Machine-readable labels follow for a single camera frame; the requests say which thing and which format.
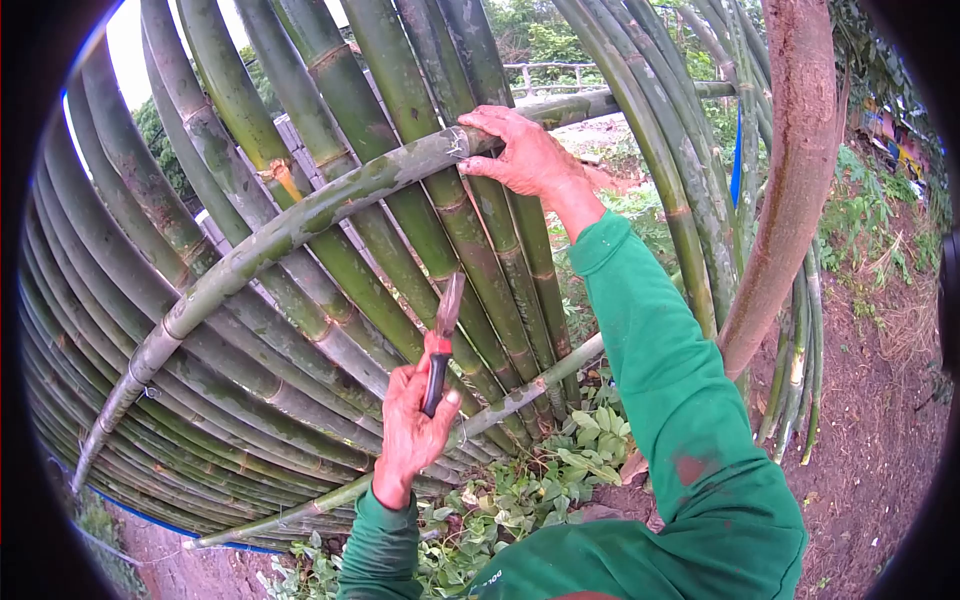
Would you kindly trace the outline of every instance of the dirt ground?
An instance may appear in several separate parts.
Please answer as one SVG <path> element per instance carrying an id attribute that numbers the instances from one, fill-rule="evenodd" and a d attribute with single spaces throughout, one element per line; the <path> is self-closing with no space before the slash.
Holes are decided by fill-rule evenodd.
<path id="1" fill-rule="evenodd" d="M 907 215 L 891 225 L 913 229 Z M 791 447 L 784 471 L 810 535 L 797 597 L 852 598 L 870 587 L 920 508 L 937 466 L 949 406 L 930 400 L 939 364 L 933 275 L 916 277 L 912 286 L 894 278 L 885 290 L 868 296 L 876 304 L 877 322 L 855 319 L 857 292 L 824 275 L 820 433 L 810 465 L 801 467 L 800 452 Z M 865 278 L 873 276 L 854 276 L 855 281 Z M 754 398 L 769 393 L 776 336 L 771 327 L 754 361 Z M 893 336 L 911 344 L 891 348 L 887 340 Z M 758 421 L 759 411 L 752 417 Z"/>
<path id="2" fill-rule="evenodd" d="M 262 600 L 256 572 L 268 577 L 270 555 L 231 548 L 184 550 L 185 536 L 108 505 L 120 526 L 124 551 L 144 563 L 137 574 L 152 600 Z"/>

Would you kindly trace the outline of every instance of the green sleeve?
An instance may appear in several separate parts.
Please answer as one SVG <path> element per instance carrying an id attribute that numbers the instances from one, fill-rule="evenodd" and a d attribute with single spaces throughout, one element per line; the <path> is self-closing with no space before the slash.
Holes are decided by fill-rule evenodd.
<path id="1" fill-rule="evenodd" d="M 636 445 L 650 462 L 666 523 L 658 551 L 672 555 L 652 562 L 664 571 L 677 560 L 705 568 L 688 580 L 735 572 L 771 596 L 792 595 L 803 519 L 782 470 L 753 444 L 716 344 L 623 217 L 608 211 L 585 229 L 570 260 L 586 281 Z M 700 592 L 710 588 L 700 583 Z"/>
<path id="2" fill-rule="evenodd" d="M 344 551 L 337 598 L 417 600 L 417 498 L 402 511 L 385 508 L 371 490 L 356 501 L 357 517 Z"/>

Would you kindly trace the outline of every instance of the left hand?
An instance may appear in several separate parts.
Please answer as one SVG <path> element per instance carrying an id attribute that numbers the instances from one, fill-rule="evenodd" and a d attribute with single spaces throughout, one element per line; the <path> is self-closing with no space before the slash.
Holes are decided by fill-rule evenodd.
<path id="1" fill-rule="evenodd" d="M 383 453 L 373 467 L 372 487 L 380 504 L 395 511 L 410 502 L 414 476 L 444 452 L 460 410 L 460 395 L 451 391 L 434 418 L 427 417 L 420 410 L 426 383 L 427 373 L 418 367 L 397 367 L 383 400 Z"/>
<path id="2" fill-rule="evenodd" d="M 517 194 L 540 196 L 543 209 L 560 217 L 571 244 L 607 211 L 593 194 L 584 165 L 539 124 L 507 107 L 492 106 L 477 107 L 459 121 L 507 145 L 496 159 L 466 158 L 457 164 L 460 172 L 495 179 Z"/>

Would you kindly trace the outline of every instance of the tree trunk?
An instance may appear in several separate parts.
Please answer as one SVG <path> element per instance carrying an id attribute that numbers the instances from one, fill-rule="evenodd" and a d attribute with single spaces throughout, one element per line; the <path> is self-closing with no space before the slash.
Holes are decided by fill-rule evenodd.
<path id="1" fill-rule="evenodd" d="M 837 148 L 843 143 L 847 132 L 847 104 L 850 103 L 850 66 L 847 65 L 843 76 L 843 87 L 840 89 L 840 98 L 837 100 Z"/>
<path id="2" fill-rule="evenodd" d="M 719 347 L 727 377 L 750 362 L 790 291 L 836 162 L 836 72 L 823 0 L 763 5 L 774 95 L 774 144 L 767 200 L 754 251 Z"/>

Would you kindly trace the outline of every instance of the green long-sleeve shirt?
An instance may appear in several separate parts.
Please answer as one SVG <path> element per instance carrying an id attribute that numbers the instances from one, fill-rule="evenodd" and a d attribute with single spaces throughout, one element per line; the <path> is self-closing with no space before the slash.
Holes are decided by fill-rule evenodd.
<path id="1" fill-rule="evenodd" d="M 570 249 L 587 282 L 636 445 L 666 526 L 603 519 L 540 529 L 501 550 L 464 596 L 789 598 L 806 532 L 783 472 L 754 446 L 717 346 L 656 259 L 609 211 Z M 417 509 L 366 492 L 344 554 L 341 598 L 419 598 Z"/>

